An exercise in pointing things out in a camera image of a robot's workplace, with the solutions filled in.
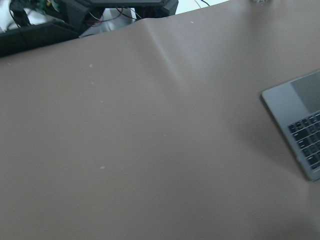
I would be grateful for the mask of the grey laptop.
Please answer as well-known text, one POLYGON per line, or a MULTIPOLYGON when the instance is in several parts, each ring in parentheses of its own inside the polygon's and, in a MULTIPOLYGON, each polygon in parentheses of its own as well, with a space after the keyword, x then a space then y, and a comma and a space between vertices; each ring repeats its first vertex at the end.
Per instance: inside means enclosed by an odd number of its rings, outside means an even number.
POLYGON ((320 178, 320 72, 264 90, 261 97, 307 177, 320 178))

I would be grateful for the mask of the black plastic stand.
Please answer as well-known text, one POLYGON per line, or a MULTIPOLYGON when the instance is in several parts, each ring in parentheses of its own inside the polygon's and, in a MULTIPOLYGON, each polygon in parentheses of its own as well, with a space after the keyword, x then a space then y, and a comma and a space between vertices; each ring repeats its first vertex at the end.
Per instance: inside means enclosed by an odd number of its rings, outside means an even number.
POLYGON ((178 4, 177 0, 11 0, 8 12, 17 28, 1 33, 0 55, 76 39, 102 22, 105 9, 116 9, 120 16, 133 9, 140 20, 172 16, 178 4))

